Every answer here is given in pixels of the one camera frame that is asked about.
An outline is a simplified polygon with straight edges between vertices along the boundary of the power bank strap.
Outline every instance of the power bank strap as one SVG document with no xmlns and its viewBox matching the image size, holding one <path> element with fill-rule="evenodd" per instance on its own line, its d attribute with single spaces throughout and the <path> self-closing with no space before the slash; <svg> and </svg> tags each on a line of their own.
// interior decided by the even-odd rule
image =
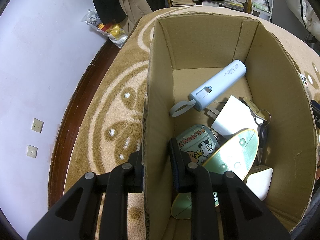
<svg viewBox="0 0 320 240">
<path fill-rule="evenodd" d="M 192 99 L 191 101 L 180 101 L 179 103 L 176 103 L 169 111 L 170 116 L 176 117 L 178 115 L 181 115 L 188 111 L 191 107 L 193 107 L 196 104 L 196 101 Z"/>
</svg>

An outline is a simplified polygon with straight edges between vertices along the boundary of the black coat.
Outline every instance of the black coat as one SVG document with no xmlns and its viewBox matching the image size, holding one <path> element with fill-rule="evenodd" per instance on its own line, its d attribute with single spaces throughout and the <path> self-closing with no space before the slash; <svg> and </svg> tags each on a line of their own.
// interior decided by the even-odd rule
<svg viewBox="0 0 320 240">
<path fill-rule="evenodd" d="M 93 3 L 104 25 L 113 20 L 116 23 L 122 22 L 127 17 L 119 0 L 93 0 Z"/>
</svg>

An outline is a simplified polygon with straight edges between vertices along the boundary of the plastic bag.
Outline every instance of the plastic bag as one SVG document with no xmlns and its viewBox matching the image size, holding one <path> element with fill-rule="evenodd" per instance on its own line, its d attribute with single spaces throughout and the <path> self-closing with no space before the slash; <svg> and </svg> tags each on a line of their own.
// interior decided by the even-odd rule
<svg viewBox="0 0 320 240">
<path fill-rule="evenodd" d="M 119 48 L 122 47 L 128 38 L 128 35 L 121 28 L 119 23 L 111 22 L 103 25 L 96 9 L 88 10 L 88 13 L 82 18 L 81 22 L 85 22 L 91 28 L 107 36 Z"/>
<path fill-rule="evenodd" d="M 267 0 L 253 0 L 253 6 L 262 11 L 270 13 L 270 8 L 268 6 Z"/>
</svg>

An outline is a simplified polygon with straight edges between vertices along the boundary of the cardboard flap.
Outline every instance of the cardboard flap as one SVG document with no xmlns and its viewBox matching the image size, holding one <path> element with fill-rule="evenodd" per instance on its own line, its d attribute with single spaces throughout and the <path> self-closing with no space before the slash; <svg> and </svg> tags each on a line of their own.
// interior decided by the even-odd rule
<svg viewBox="0 0 320 240">
<path fill-rule="evenodd" d="M 225 67 L 230 64 L 243 20 L 247 19 L 210 14 L 160 18 L 173 68 Z"/>
<path fill-rule="evenodd" d="M 315 179 L 317 140 L 310 104 L 289 56 L 260 23 L 245 65 L 255 104 L 271 114 L 262 163 L 273 168 L 273 176 L 265 201 L 296 224 Z"/>
<path fill-rule="evenodd" d="M 232 60 L 244 62 L 251 47 L 251 43 L 258 26 L 258 21 L 244 20 L 241 24 L 239 40 Z"/>
</svg>

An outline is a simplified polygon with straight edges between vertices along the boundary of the cartoon dog sticker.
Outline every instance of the cartoon dog sticker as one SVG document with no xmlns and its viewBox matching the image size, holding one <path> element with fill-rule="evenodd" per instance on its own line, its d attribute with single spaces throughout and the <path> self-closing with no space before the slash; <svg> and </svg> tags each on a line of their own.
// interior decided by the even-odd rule
<svg viewBox="0 0 320 240">
<path fill-rule="evenodd" d="M 193 163 L 198 163 L 199 160 L 194 157 L 194 152 L 188 152 L 189 157 Z"/>
<path fill-rule="evenodd" d="M 215 149 L 215 144 L 212 146 L 212 144 L 209 141 L 209 137 L 199 143 L 198 147 L 204 152 L 203 156 L 207 157 L 209 154 L 213 153 L 213 150 Z"/>
<path fill-rule="evenodd" d="M 198 163 L 198 158 L 204 154 L 203 150 L 197 150 L 196 152 L 189 151 L 188 152 L 190 159 L 193 163 Z"/>
</svg>

